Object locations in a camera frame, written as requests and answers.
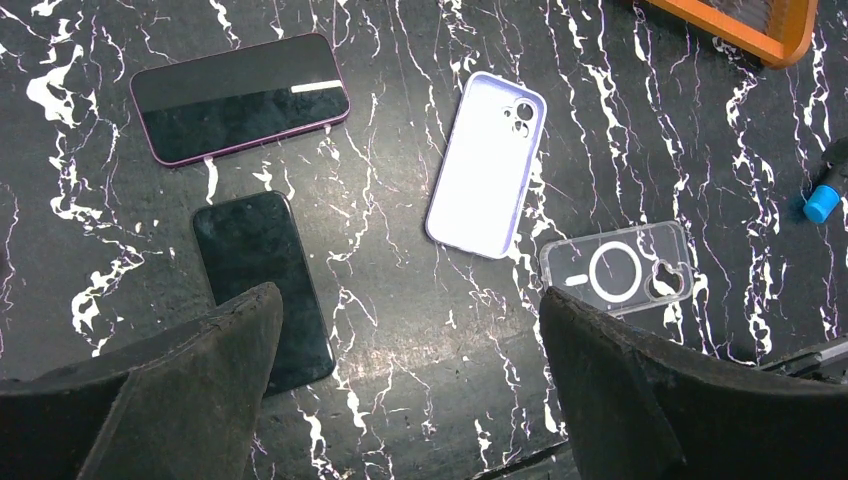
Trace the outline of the lilac phone case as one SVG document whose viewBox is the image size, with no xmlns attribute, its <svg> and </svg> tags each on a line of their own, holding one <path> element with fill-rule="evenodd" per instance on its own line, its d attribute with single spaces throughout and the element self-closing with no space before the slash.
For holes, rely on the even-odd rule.
<svg viewBox="0 0 848 480">
<path fill-rule="evenodd" d="M 469 77 L 425 220 L 433 241 L 506 256 L 546 114 L 546 100 L 533 90 L 484 71 Z"/>
</svg>

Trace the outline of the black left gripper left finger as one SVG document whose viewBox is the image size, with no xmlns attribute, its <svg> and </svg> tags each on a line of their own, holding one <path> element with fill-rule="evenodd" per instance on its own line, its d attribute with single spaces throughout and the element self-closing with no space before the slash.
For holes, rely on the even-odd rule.
<svg viewBox="0 0 848 480">
<path fill-rule="evenodd" d="M 238 479 L 283 325 L 264 283 L 122 349 L 1 384 L 5 479 Z"/>
</svg>

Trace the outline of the black smartphone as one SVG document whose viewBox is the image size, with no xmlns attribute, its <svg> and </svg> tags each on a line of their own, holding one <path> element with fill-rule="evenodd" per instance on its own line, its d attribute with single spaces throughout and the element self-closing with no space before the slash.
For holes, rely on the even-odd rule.
<svg viewBox="0 0 848 480">
<path fill-rule="evenodd" d="M 265 395 L 329 376 L 336 357 L 286 196 L 266 191 L 202 207 L 191 219 L 216 304 L 271 282 L 284 320 Z"/>
</svg>

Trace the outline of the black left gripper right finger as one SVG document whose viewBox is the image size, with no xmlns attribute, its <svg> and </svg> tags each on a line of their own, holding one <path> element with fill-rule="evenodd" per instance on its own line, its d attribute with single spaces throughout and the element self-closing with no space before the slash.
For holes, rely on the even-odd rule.
<svg viewBox="0 0 848 480">
<path fill-rule="evenodd" d="M 747 367 L 555 287 L 539 321 L 582 478 L 846 477 L 845 336 Z"/>
</svg>

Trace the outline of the clear magsafe phone case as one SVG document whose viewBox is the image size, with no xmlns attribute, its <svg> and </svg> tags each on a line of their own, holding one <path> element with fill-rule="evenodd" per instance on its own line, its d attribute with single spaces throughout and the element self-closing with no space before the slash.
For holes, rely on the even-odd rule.
<svg viewBox="0 0 848 480">
<path fill-rule="evenodd" d="M 629 227 L 545 245 L 542 280 L 611 316 L 691 296 L 687 236 L 676 221 Z"/>
</svg>

